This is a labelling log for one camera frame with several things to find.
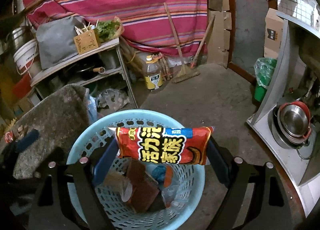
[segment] gray blanket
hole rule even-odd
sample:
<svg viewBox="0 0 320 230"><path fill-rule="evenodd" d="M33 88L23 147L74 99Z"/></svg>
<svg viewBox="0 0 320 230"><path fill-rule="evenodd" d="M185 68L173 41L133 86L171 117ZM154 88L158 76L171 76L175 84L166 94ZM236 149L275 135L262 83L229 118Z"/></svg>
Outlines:
<svg viewBox="0 0 320 230"><path fill-rule="evenodd" d="M16 129L27 125L28 131L39 131L39 138L19 155L13 172L16 179L31 178L35 171L42 173L50 161L66 163L73 143L89 126L88 93L82 86L66 85L17 121ZM2 139L0 153L4 147Z"/></svg>

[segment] light blue plastic basket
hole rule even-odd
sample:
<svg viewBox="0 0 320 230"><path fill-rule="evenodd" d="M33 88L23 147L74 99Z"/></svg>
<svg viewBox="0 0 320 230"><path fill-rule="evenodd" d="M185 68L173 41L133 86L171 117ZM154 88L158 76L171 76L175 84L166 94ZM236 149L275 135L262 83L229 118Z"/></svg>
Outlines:
<svg viewBox="0 0 320 230"><path fill-rule="evenodd" d="M89 157L95 148L105 145L105 139L111 136L106 127L110 126L183 128L173 118L154 111L116 112L96 121L79 136L69 153L67 164L77 162L84 155ZM125 171L127 161L116 158L110 170ZM121 201L120 195L112 191L112 188L96 187L99 201L116 229L177 229L190 217L200 201L204 188L204 166L172 165L172 167L180 186L170 207L158 212L135 214ZM68 183L68 189L72 205L86 222L74 184Z"/></svg>

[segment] red snack bag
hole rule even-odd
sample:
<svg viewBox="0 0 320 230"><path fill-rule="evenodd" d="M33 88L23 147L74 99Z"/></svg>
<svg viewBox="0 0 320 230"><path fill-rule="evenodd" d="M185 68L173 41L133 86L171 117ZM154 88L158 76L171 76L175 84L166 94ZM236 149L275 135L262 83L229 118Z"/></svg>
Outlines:
<svg viewBox="0 0 320 230"><path fill-rule="evenodd" d="M213 127L116 128L119 158L153 163L205 165L206 147Z"/></svg>
<svg viewBox="0 0 320 230"><path fill-rule="evenodd" d="M4 142L5 143L11 143L13 142L14 137L13 137L13 131L8 131L4 135Z"/></svg>

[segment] green vegetable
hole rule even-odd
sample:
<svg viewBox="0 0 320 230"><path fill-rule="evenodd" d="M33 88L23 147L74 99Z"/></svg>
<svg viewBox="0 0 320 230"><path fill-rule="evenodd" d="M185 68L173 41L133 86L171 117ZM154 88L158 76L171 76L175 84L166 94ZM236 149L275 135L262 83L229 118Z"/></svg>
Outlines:
<svg viewBox="0 0 320 230"><path fill-rule="evenodd" d="M112 39L115 32L117 31L116 26L120 26L119 21L99 21L96 27L99 38L102 42L108 41Z"/></svg>

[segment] pink striped fabric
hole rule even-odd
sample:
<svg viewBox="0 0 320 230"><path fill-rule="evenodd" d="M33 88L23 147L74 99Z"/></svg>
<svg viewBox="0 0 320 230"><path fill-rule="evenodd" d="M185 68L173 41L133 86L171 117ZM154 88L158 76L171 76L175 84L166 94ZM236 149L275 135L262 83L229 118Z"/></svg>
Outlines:
<svg viewBox="0 0 320 230"><path fill-rule="evenodd" d="M23 0L25 6L34 1ZM91 23L117 16L124 23L123 36L133 47L178 56L164 2L171 12L183 55L194 55L206 28L206 0L47 0L28 18L38 27L73 14Z"/></svg>

